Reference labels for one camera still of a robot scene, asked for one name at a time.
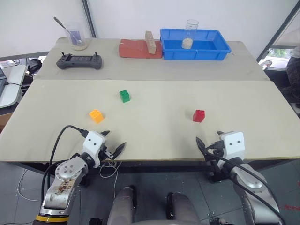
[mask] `metal spoon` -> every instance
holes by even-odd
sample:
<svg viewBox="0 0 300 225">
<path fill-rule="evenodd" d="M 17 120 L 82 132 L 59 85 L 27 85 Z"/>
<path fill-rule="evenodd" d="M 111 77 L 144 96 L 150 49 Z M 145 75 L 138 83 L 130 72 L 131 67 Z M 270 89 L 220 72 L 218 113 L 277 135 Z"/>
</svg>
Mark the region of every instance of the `metal spoon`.
<svg viewBox="0 0 300 225">
<path fill-rule="evenodd" d="M 77 42 L 77 44 L 78 45 L 81 45 L 82 43 L 83 43 L 83 41 L 82 40 L 78 40 L 75 36 L 74 36 L 74 34 L 72 34 L 63 24 L 62 24 L 62 22 L 58 19 L 58 18 L 56 18 L 56 17 L 53 17 L 53 19 L 60 25 L 60 26 L 62 26 L 63 27 L 63 29 L 65 29 L 75 40 L 76 40 L 76 42 Z"/>
</svg>

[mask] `yellow ring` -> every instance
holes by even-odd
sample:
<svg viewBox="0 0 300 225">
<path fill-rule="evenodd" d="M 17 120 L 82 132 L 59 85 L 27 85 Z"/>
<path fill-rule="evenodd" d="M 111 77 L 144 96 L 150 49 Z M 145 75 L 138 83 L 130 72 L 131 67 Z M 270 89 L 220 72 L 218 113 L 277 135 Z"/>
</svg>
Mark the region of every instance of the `yellow ring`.
<svg viewBox="0 0 300 225">
<path fill-rule="evenodd" d="M 37 215 L 36 220 L 43 222 L 67 222 L 69 220 L 69 217 L 43 217 Z"/>
</svg>

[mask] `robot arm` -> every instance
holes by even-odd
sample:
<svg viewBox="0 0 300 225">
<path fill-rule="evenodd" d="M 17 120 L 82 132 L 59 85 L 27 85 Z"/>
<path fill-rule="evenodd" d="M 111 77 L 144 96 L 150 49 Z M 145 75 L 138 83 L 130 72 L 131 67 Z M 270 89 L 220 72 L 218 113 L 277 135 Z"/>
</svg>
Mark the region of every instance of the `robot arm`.
<svg viewBox="0 0 300 225">
<path fill-rule="evenodd" d="M 126 143 L 123 143 L 114 153 L 108 152 L 105 146 L 105 136 L 108 133 L 109 131 L 102 133 L 90 131 L 83 143 L 81 155 L 72 157 L 57 166 L 54 182 L 47 190 L 33 225 L 68 224 L 76 189 L 83 177 L 92 167 L 99 167 L 100 162 L 106 158 L 115 159 L 125 147 Z"/>
<path fill-rule="evenodd" d="M 243 161 L 245 153 L 242 132 L 217 132 L 220 141 L 205 147 L 197 137 L 197 145 L 206 161 L 213 161 L 223 176 L 234 182 L 234 189 L 242 201 L 242 209 L 248 225 L 284 224 L 279 214 L 275 196 L 268 189 L 266 179 Z"/>
</svg>

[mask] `table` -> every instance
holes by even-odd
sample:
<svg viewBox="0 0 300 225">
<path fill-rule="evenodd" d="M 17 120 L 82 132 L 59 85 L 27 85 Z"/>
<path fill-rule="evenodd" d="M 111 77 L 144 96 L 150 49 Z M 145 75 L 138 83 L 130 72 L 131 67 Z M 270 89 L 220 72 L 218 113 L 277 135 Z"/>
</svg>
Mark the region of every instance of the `table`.
<svg viewBox="0 0 300 225">
<path fill-rule="evenodd" d="M 123 89 L 131 95 L 125 104 Z M 100 124 L 89 117 L 94 108 L 105 116 Z M 202 123 L 192 121 L 195 109 L 206 111 Z M 217 130 L 244 132 L 246 159 L 300 156 L 300 120 L 273 82 L 39 79 L 0 135 L 1 161 L 48 161 L 69 124 L 111 130 L 110 150 L 127 142 L 123 161 L 203 160 L 195 137 L 208 145 L 218 140 Z M 54 160 L 80 152 L 82 143 L 79 132 L 66 130 Z"/>
<path fill-rule="evenodd" d="M 35 79 L 85 80 L 232 80 L 269 81 L 267 75 L 240 41 L 228 42 L 232 52 L 223 61 L 178 61 L 164 59 L 130 59 L 119 56 L 119 39 L 89 39 L 83 51 L 71 49 L 66 38 L 58 39 L 46 57 Z M 75 55 L 93 55 L 103 59 L 100 70 L 56 66 L 61 52 Z"/>
<path fill-rule="evenodd" d="M 8 83 L 22 84 L 25 76 L 26 66 L 18 65 L 15 67 L 4 68 L 3 72 L 7 77 Z M 0 108 L 11 106 L 18 100 L 21 87 L 16 84 L 8 84 L 4 87 L 0 96 Z"/>
</svg>

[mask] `black cable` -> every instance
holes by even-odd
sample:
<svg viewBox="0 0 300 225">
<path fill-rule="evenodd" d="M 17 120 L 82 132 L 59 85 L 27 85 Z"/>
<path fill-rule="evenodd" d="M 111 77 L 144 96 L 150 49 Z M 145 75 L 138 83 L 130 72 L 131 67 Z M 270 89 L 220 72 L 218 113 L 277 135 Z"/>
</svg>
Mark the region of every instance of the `black cable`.
<svg viewBox="0 0 300 225">
<path fill-rule="evenodd" d="M 254 198 L 258 199 L 259 201 L 261 201 L 263 204 L 265 204 L 270 210 L 272 210 L 280 219 L 282 222 L 282 225 L 285 225 L 285 219 L 283 218 L 283 216 L 273 207 L 271 206 L 269 203 L 267 203 L 265 200 L 263 200 L 261 197 L 259 197 L 258 195 L 254 194 L 252 191 L 250 191 L 249 189 L 245 188 L 243 185 L 239 184 L 238 182 L 235 181 L 236 179 L 236 174 L 234 174 L 234 177 L 231 179 L 231 181 L 233 183 L 235 183 L 237 186 L 239 186 L 240 188 L 242 188 L 244 191 L 248 192 L 249 194 L 251 194 Z"/>
<path fill-rule="evenodd" d="M 50 157 L 50 161 L 49 161 L 49 167 L 52 165 L 52 162 L 53 162 L 53 157 L 54 157 L 54 154 L 55 154 L 55 150 L 56 150 L 56 147 L 57 147 L 57 145 L 58 145 L 58 142 L 59 142 L 59 140 L 60 140 L 60 137 L 61 137 L 61 135 L 62 135 L 62 133 L 67 129 L 67 128 L 73 128 L 73 129 L 75 129 L 75 130 L 78 130 L 82 135 L 83 135 L 83 133 L 84 132 L 87 132 L 86 130 L 84 130 L 84 129 L 80 129 L 80 128 L 78 128 L 78 127 L 75 127 L 75 126 L 72 126 L 72 125 L 67 125 L 67 126 L 65 126 L 62 130 L 61 130 L 61 132 L 60 132 L 60 134 L 58 135 L 58 137 L 57 137 L 57 139 L 56 139 L 56 142 L 55 142 L 55 144 L 54 144 L 54 147 L 53 147 L 53 150 L 52 150 L 52 153 L 51 153 L 51 157 Z M 47 180 L 47 182 L 48 182 L 48 188 L 50 187 L 50 174 L 48 174 L 48 180 Z"/>
<path fill-rule="evenodd" d="M 15 84 L 15 85 L 19 85 L 20 87 L 22 87 L 22 88 L 23 88 L 23 86 L 22 86 L 22 85 L 20 85 L 20 84 L 17 84 L 17 83 L 8 83 L 8 82 L 6 82 L 4 85 L 8 85 L 8 84 Z"/>
<path fill-rule="evenodd" d="M 241 165 L 239 165 L 239 164 L 237 164 L 237 163 L 235 163 L 235 162 L 232 162 L 232 161 L 230 161 L 230 160 L 228 160 L 228 159 L 226 159 L 226 158 L 223 158 L 223 157 L 220 157 L 220 156 L 211 154 L 211 153 L 208 153 L 208 154 L 211 155 L 211 156 L 213 156 L 213 157 L 215 157 L 215 158 L 217 158 L 217 159 L 220 159 L 220 160 L 223 160 L 223 161 L 225 161 L 225 162 L 227 162 L 227 163 L 230 163 L 231 165 L 234 165 L 234 166 L 236 166 L 237 168 L 240 168 L 241 170 L 243 170 L 243 171 L 249 173 L 250 175 L 254 176 L 256 179 L 258 179 L 261 183 L 263 183 L 263 184 L 267 187 L 267 189 L 269 190 L 269 192 L 271 193 L 271 195 L 272 195 L 273 198 L 275 199 L 276 204 L 278 204 L 278 201 L 277 201 L 277 199 L 276 199 L 276 196 L 275 196 L 273 190 L 270 188 L 270 186 L 268 185 L 268 183 L 265 182 L 262 178 L 260 178 L 260 177 L 257 176 L 255 173 L 251 172 L 250 170 L 246 169 L 245 167 L 243 167 L 243 166 L 241 166 Z"/>
<path fill-rule="evenodd" d="M 43 201 L 44 201 L 44 195 L 45 195 L 45 180 L 46 180 L 46 176 L 47 176 L 49 170 L 50 170 L 52 167 L 56 166 L 57 164 L 63 163 L 63 162 L 65 162 L 65 161 L 66 161 L 66 160 L 57 161 L 57 162 L 53 163 L 51 166 L 49 166 L 49 167 L 46 169 L 46 171 L 45 171 L 45 173 L 44 173 L 44 175 L 43 175 L 43 179 L 42 179 L 41 205 L 43 204 Z"/>
<path fill-rule="evenodd" d="M 19 225 L 21 225 L 20 223 L 6 223 L 6 224 L 0 224 L 0 225 L 8 225 L 8 224 L 19 224 Z"/>
</svg>

